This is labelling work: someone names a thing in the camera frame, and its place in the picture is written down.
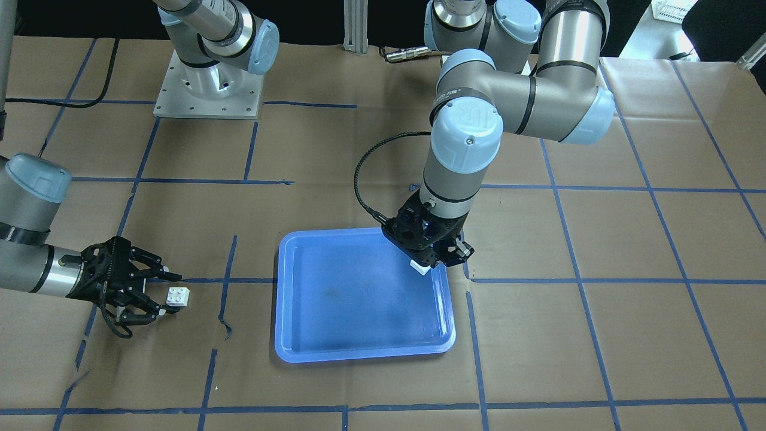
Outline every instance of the white block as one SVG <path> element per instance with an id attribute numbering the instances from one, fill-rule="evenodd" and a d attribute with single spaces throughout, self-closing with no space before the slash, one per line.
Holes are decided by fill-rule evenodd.
<path id="1" fill-rule="evenodd" d="M 165 303 L 176 307 L 186 307 L 188 301 L 189 290 L 187 288 L 170 288 L 170 290 L 168 290 L 168 299 Z"/>
<path id="2" fill-rule="evenodd" d="M 426 275 L 430 271 L 430 266 L 420 266 L 413 260 L 410 260 L 410 266 L 415 268 L 415 271 L 419 272 L 420 275 Z"/>

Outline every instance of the metal mounting plate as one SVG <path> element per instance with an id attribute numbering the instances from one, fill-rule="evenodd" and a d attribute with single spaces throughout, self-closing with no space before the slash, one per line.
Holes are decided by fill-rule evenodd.
<path id="1" fill-rule="evenodd" d="M 163 118 L 218 118 L 222 120 L 255 120 L 260 106 L 264 77 L 245 74 L 242 90 L 222 99 L 201 99 L 190 93 L 184 85 L 183 63 L 173 52 L 162 82 L 155 117 Z"/>

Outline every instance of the plastic tray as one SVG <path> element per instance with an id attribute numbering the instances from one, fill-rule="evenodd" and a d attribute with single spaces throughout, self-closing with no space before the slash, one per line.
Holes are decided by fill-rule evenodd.
<path id="1" fill-rule="evenodd" d="M 437 354 L 456 337 L 447 270 L 418 274 L 376 228 L 284 237 L 276 319 L 290 363 Z"/>

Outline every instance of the light blue joint cap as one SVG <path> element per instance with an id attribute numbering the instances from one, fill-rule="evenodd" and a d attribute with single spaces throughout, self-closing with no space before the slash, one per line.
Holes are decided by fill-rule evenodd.
<path id="1" fill-rule="evenodd" d="M 526 0 L 497 0 L 495 18 L 506 33 L 523 44 L 534 44 L 540 36 L 540 12 Z"/>
<path id="2" fill-rule="evenodd" d="M 475 173 L 500 149 L 502 117 L 486 100 L 458 97 L 441 108 L 431 131 L 431 149 L 439 163 L 455 173 Z"/>
<path id="3" fill-rule="evenodd" d="M 68 170 L 24 153 L 13 156 L 5 164 L 5 172 L 22 189 L 52 203 L 64 201 L 72 182 L 72 174 Z"/>
<path id="4" fill-rule="evenodd" d="M 593 104 L 580 123 L 562 142 L 591 145 L 604 137 L 614 117 L 614 95 L 605 88 L 598 88 Z"/>
<path id="5" fill-rule="evenodd" d="M 434 0 L 429 0 L 426 5 L 426 21 L 423 24 L 423 40 L 432 51 L 439 51 L 436 46 L 436 39 L 434 39 Z"/>
<path id="6" fill-rule="evenodd" d="M 436 87 L 439 87 L 441 78 L 443 78 L 444 75 L 446 75 L 449 71 L 463 63 L 468 63 L 470 61 L 483 61 L 492 66 L 492 69 L 497 70 L 497 67 L 495 67 L 495 62 L 492 61 L 492 58 L 487 55 L 486 52 L 473 48 L 461 49 L 460 51 L 452 54 L 447 59 L 447 61 L 444 62 L 444 65 L 441 67 L 441 74 L 439 75 L 439 81 L 437 82 Z"/>
<path id="7" fill-rule="evenodd" d="M 170 15 L 168 12 L 165 12 L 162 8 L 157 8 L 157 12 L 159 12 L 159 20 L 162 25 L 170 27 L 171 25 L 181 24 L 180 19 Z"/>
<path id="8" fill-rule="evenodd" d="M 250 53 L 250 63 L 247 71 L 262 75 L 271 69 L 277 52 L 280 50 L 280 30 L 273 22 L 264 19 L 258 28 L 258 34 L 253 42 L 253 50 Z"/>

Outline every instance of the white crate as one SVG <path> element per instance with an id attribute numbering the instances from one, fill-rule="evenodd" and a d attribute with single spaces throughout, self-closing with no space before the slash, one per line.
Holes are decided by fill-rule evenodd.
<path id="1" fill-rule="evenodd" d="M 652 15 L 660 21 L 681 24 L 697 0 L 652 0 Z"/>

